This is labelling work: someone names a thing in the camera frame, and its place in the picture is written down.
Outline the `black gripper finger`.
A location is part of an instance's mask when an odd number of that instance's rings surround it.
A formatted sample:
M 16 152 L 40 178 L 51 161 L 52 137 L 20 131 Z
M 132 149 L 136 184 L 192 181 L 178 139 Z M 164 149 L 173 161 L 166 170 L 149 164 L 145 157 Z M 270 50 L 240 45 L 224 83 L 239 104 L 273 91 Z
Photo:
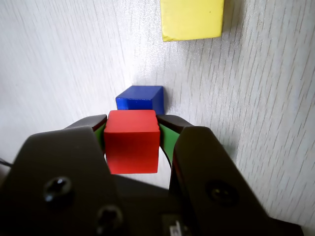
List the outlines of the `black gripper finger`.
M 280 235 L 210 128 L 190 125 L 177 116 L 157 119 L 179 132 L 172 177 L 177 179 L 193 235 Z
M 0 189 L 3 236 L 122 236 L 121 201 L 95 132 L 107 116 L 38 133 Z

